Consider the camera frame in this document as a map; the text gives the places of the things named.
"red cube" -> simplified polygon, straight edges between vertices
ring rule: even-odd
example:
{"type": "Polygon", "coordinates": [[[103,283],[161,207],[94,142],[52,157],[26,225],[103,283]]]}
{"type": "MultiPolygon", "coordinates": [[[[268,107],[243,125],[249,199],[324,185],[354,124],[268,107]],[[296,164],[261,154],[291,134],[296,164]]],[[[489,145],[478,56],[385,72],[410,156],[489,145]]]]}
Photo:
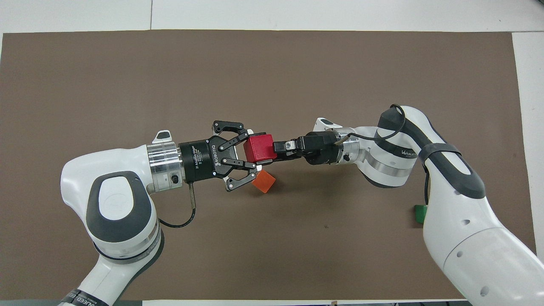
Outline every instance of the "red cube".
{"type": "Polygon", "coordinates": [[[245,158],[250,163],[277,158],[273,142],[270,134],[250,136],[244,143],[245,158]]]}

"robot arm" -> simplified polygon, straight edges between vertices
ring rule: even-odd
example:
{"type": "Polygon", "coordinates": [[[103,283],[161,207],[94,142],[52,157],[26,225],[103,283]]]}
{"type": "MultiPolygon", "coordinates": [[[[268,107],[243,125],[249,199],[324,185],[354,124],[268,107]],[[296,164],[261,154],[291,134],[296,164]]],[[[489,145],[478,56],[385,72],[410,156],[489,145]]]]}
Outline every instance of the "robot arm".
{"type": "Polygon", "coordinates": [[[239,160],[235,149],[252,131],[241,123],[215,121],[213,134],[176,144],[169,131],[159,131],[150,145],[87,154],[64,166],[63,200],[80,217],[99,256],[61,304],[113,305],[160,256],[164,246],[160,225],[179,228],[193,219],[193,182],[220,178],[232,191],[256,177],[261,167],[239,160]],[[237,135],[227,140],[219,136],[224,131],[237,135]],[[235,169],[248,174],[240,180],[229,178],[235,169]],[[172,225],[157,217],[150,194],[181,187],[183,181],[189,185],[193,215],[184,224],[172,225]]]}
{"type": "Polygon", "coordinates": [[[382,188],[402,186],[419,157],[429,183],[423,236],[448,279],[474,306],[544,304],[544,265],[500,223],[481,178],[419,110],[391,107],[378,127],[318,118],[313,132],[274,149],[278,160],[354,163],[382,188]]]}

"velcro strap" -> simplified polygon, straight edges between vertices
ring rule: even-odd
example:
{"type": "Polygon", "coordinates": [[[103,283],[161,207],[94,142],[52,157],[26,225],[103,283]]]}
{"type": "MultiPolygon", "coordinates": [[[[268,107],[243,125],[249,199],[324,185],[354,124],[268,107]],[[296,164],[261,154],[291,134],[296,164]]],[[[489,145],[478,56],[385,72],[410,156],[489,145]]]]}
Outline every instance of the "velcro strap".
{"type": "Polygon", "coordinates": [[[427,158],[429,158],[429,156],[431,156],[431,154],[435,152],[453,152],[453,153],[457,153],[461,155],[461,152],[459,152],[459,150],[452,144],[430,143],[423,146],[423,148],[421,148],[421,151],[419,152],[417,157],[423,164],[425,164],[425,161],[427,160],[427,158]]]}
{"type": "Polygon", "coordinates": [[[97,297],[88,294],[85,291],[74,289],[70,291],[63,299],[62,302],[70,303],[76,306],[109,306],[104,301],[97,297]]]}

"screw hole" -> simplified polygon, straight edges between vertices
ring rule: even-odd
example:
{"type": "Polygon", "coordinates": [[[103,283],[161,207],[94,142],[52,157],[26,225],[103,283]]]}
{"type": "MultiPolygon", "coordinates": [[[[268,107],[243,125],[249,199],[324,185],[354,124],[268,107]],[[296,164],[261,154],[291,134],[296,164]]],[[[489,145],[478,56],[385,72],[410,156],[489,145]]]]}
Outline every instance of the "screw hole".
{"type": "Polygon", "coordinates": [[[488,293],[489,293],[489,288],[487,286],[482,287],[482,289],[480,290],[480,295],[483,297],[486,296],[488,293]]]}

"white tile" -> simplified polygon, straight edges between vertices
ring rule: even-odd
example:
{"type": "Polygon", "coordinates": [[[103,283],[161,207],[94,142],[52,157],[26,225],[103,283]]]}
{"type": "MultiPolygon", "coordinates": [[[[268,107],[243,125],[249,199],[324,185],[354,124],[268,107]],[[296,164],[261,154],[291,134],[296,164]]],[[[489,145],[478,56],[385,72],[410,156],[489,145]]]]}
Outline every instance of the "white tile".
{"type": "Polygon", "coordinates": [[[151,0],[0,0],[2,34],[147,30],[150,24],[151,0]]]}
{"type": "Polygon", "coordinates": [[[154,0],[153,29],[544,30],[536,0],[154,0]]]}
{"type": "Polygon", "coordinates": [[[512,41],[520,89],[536,253],[544,261],[544,33],[512,33],[512,41]]]}

